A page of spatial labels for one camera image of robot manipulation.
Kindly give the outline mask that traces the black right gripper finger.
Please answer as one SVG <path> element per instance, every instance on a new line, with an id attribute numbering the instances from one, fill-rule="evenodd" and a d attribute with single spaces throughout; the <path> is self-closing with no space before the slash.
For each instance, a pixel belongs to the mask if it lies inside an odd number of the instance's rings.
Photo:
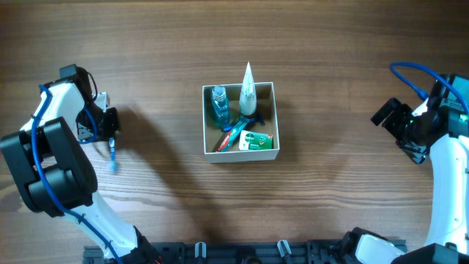
<path id="1" fill-rule="evenodd" d="M 429 148 L 420 146 L 414 142 L 396 141 L 396 145 L 415 164 L 423 164 L 429 155 Z"/>
<path id="2" fill-rule="evenodd" d="M 385 120 L 394 110 L 399 108 L 402 103 L 397 98 L 390 98 L 385 102 L 380 109 L 370 119 L 374 125 L 379 125 Z"/>

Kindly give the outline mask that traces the blue white toothbrush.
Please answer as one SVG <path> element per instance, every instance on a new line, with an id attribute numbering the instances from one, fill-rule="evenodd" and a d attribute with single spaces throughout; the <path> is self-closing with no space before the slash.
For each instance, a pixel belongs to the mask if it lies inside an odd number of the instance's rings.
<path id="1" fill-rule="evenodd" d="M 108 162 L 108 168 L 111 172 L 117 173 L 118 166 L 117 166 L 117 160 L 116 160 L 116 142 L 115 142 L 115 138 L 110 138 L 108 140 L 108 148 L 109 148 L 109 154 L 110 154 L 110 160 Z"/>

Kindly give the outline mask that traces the blue mouthwash bottle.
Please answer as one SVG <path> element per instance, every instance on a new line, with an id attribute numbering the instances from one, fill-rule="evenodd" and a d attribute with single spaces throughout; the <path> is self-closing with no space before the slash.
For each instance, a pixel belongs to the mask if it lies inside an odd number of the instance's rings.
<path id="1" fill-rule="evenodd" d="M 229 99 L 224 86 L 214 86 L 211 90 L 211 101 L 215 112 L 215 120 L 220 128 L 230 124 Z"/>

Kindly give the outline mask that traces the teal toothpaste tube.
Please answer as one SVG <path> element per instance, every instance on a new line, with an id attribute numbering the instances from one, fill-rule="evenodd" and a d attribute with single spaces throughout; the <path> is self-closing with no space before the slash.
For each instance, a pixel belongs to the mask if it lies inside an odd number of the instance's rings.
<path id="1" fill-rule="evenodd" d="M 235 142 L 235 139 L 240 135 L 240 132 L 244 129 L 250 120 L 247 117 L 241 117 L 235 125 L 233 125 L 224 136 L 221 137 L 221 141 L 215 147 L 216 152 L 226 152 Z"/>

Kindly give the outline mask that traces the blue disposable razor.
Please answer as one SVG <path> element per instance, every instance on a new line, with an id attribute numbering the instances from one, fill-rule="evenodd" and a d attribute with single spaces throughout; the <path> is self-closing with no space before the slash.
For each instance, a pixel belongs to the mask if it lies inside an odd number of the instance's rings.
<path id="1" fill-rule="evenodd" d="M 254 124 L 254 123 L 259 123 L 261 126 L 264 126 L 265 125 L 265 121 L 261 118 L 261 117 L 252 117 L 248 120 L 247 122 L 247 125 L 251 125 L 251 124 Z M 225 126 L 223 127 L 221 130 L 223 132 L 228 132 L 230 131 L 231 129 L 233 129 L 234 125 L 228 125 L 228 126 Z"/>

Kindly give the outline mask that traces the white lotion tube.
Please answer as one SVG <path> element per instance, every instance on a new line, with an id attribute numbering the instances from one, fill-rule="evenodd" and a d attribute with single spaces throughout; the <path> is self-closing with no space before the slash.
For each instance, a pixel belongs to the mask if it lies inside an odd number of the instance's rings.
<path id="1" fill-rule="evenodd" d="M 255 113 L 257 106 L 256 87 L 250 62 L 248 62 L 240 91 L 240 111 L 242 115 L 250 116 Z"/>

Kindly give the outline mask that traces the green soap box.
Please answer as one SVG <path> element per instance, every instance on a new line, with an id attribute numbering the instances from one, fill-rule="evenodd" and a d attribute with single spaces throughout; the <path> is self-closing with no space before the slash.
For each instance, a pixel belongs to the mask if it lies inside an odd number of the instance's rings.
<path id="1" fill-rule="evenodd" d="M 257 133 L 243 130 L 240 133 L 239 150 L 270 150 L 273 148 L 273 136 L 266 133 Z"/>

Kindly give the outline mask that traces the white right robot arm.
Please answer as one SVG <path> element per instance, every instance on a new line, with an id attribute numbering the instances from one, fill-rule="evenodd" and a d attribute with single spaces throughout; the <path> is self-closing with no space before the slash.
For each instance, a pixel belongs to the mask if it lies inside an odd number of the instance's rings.
<path id="1" fill-rule="evenodd" d="M 412 109 L 390 98 L 371 118 L 415 164 L 432 163 L 432 215 L 423 247 L 404 252 L 380 235 L 350 233 L 341 253 L 358 263 L 468 262 L 468 79 L 455 73 L 436 81 Z"/>

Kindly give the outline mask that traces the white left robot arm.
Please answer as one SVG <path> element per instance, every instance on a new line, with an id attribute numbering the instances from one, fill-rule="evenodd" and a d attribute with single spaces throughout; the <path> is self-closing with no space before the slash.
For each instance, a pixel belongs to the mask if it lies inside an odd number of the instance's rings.
<path id="1" fill-rule="evenodd" d="M 92 74 L 71 64 L 59 79 L 40 84 L 40 104 L 17 132 L 1 138 L 1 153 L 21 198 L 34 213 L 79 227 L 107 263 L 162 263 L 155 247 L 124 221 L 97 190 L 97 176 L 82 147 L 112 144 L 117 110 L 98 92 Z"/>

